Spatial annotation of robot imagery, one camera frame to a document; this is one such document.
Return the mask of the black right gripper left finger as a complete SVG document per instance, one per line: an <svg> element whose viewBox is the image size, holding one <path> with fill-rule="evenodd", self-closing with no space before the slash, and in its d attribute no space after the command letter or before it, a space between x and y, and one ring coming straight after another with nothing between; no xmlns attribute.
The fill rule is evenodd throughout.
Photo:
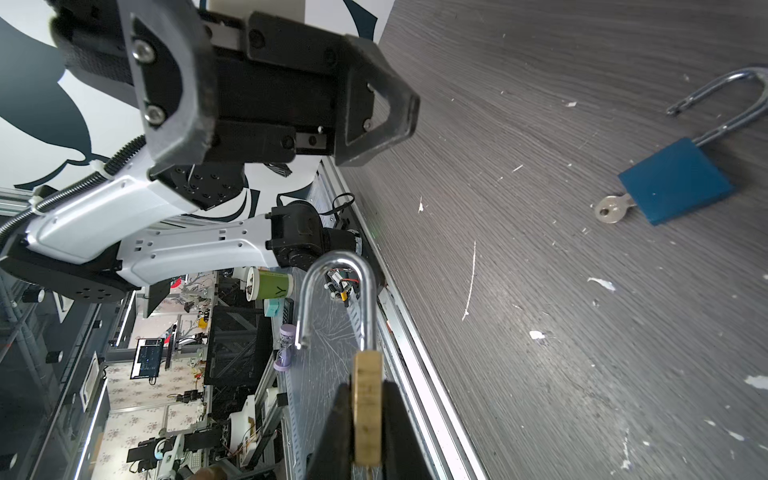
<svg viewBox="0 0 768 480"><path fill-rule="evenodd" d="M311 457L307 480L350 480L353 461L353 411L351 388L342 383L336 391L318 446Z"/></svg>

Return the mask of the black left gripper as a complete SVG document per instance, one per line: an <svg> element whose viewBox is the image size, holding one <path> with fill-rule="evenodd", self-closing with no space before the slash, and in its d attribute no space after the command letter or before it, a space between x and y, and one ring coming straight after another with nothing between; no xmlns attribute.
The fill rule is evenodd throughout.
<svg viewBox="0 0 768 480"><path fill-rule="evenodd" d="M368 39L257 11L199 17L189 1L118 11L155 171L297 155L360 166L416 131L420 96Z"/></svg>

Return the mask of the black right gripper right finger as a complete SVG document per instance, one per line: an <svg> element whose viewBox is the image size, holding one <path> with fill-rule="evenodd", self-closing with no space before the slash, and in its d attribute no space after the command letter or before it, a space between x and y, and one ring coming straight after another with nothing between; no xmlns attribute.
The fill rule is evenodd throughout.
<svg viewBox="0 0 768 480"><path fill-rule="evenodd" d="M384 381L382 393L383 478L432 480L432 473L397 384Z"/></svg>

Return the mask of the brass padlock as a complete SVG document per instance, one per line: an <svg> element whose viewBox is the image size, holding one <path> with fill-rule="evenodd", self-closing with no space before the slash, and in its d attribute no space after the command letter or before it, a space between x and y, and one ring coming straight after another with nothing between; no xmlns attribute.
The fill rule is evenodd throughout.
<svg viewBox="0 0 768 480"><path fill-rule="evenodd" d="M383 357L376 350L377 283L369 263L354 252L336 250L322 255L307 271L300 289L295 347L310 346L312 318L309 307L314 283L334 267L352 269L360 282L360 339L354 357L351 385L354 463L365 468L379 467L383 459Z"/></svg>

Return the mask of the blue padlock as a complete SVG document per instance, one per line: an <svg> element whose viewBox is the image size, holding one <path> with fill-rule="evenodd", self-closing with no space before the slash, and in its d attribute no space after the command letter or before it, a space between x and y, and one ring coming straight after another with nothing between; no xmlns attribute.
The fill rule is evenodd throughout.
<svg viewBox="0 0 768 480"><path fill-rule="evenodd" d="M734 187L703 147L748 125L767 112L767 68L747 66L726 73L668 107L677 116L724 87L739 81L761 85L758 99L738 115L691 139L681 138L618 175L625 192L608 195L593 208L605 224L621 221L631 209L639 210L656 226L727 198Z"/></svg>

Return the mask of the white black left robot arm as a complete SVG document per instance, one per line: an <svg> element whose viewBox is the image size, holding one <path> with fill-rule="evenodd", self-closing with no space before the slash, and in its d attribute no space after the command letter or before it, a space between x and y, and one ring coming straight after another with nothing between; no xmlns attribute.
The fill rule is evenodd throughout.
<svg viewBox="0 0 768 480"><path fill-rule="evenodd" d="M411 137L418 94L378 42L389 1L8 1L6 273L103 303L194 270L360 253L298 198L310 157Z"/></svg>

